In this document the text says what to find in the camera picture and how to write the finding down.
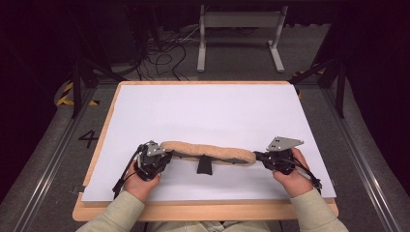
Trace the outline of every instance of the number 4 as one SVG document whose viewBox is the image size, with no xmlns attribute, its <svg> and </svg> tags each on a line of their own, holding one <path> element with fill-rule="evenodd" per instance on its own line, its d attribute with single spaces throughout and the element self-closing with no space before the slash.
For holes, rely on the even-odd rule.
<svg viewBox="0 0 410 232">
<path fill-rule="evenodd" d="M 94 134 L 96 132 L 93 130 L 88 131 L 86 134 L 82 135 L 81 137 L 78 138 L 78 140 L 88 140 L 87 148 L 90 148 L 91 142 L 93 140 L 98 140 L 98 137 L 94 137 Z"/>
</svg>

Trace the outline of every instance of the gray sleeve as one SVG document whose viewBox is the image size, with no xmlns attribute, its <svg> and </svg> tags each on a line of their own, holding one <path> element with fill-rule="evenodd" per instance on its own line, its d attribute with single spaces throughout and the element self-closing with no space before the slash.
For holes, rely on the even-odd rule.
<svg viewBox="0 0 410 232">
<path fill-rule="evenodd" d="M 316 189 L 291 198 L 302 232 L 348 231 Z"/>
<path fill-rule="evenodd" d="M 144 207 L 136 197 L 122 191 L 104 213 L 92 218 L 77 231 L 130 231 Z"/>
</svg>

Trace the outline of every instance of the floor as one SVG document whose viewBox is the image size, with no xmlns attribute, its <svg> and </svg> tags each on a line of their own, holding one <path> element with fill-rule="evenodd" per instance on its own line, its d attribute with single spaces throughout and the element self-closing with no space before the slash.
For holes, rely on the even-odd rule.
<svg viewBox="0 0 410 232">
<path fill-rule="evenodd" d="M 126 78 L 138 80 L 288 80 L 309 68 L 329 25 L 285 27 L 278 50 L 285 67 L 277 73 L 266 41 L 270 31 L 256 29 L 215 30 L 207 34 L 206 71 L 196 71 L 198 38 L 180 41 L 166 52 L 150 50 L 150 61 Z M 173 37 L 164 33 L 162 38 Z M 124 69 L 114 67 L 115 72 Z M 87 105 L 72 119 L 73 107 L 58 111 L 0 206 L 0 231 L 74 231 L 83 222 L 72 218 L 77 195 L 96 140 L 88 147 L 85 134 L 99 136 L 117 83 L 99 77 L 96 89 L 83 89 Z M 410 231 L 410 198 L 389 169 L 369 134 L 354 96 L 347 85 L 345 119 L 334 108 L 335 85 L 320 89 L 317 76 L 296 85 L 301 104 L 331 178 L 335 181 L 339 218 L 350 231 Z M 61 96 L 66 84 L 56 93 Z M 285 232 L 299 231 L 296 220 L 282 221 Z M 133 231 L 140 231 L 137 223 Z"/>
</svg>

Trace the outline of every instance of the white board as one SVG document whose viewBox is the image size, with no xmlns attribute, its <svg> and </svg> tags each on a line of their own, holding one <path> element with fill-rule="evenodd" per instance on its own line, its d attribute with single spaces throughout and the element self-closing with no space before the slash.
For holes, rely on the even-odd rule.
<svg viewBox="0 0 410 232">
<path fill-rule="evenodd" d="M 265 152 L 275 136 L 301 139 L 298 148 L 322 180 L 322 196 L 336 197 L 293 85 L 119 85 L 100 157 L 82 201 L 112 201 L 112 188 L 139 144 L 184 141 Z M 259 161 L 248 167 L 173 159 L 150 201 L 287 199 Z"/>
</svg>

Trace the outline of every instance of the foam tube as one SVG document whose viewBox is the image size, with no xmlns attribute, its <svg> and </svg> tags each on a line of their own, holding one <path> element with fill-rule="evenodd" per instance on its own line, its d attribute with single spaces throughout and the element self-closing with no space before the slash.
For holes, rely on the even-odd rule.
<svg viewBox="0 0 410 232">
<path fill-rule="evenodd" d="M 208 156 L 213 159 L 213 163 L 218 164 L 242 164 L 251 165 L 256 162 L 256 154 L 241 148 L 223 148 L 213 145 L 204 144 L 190 144 L 181 141 L 164 141 L 160 145 L 166 152 L 176 152 L 177 154 L 183 154 L 183 159 L 191 160 L 187 158 L 187 155 L 191 158 L 199 159 L 201 156 Z"/>
</svg>

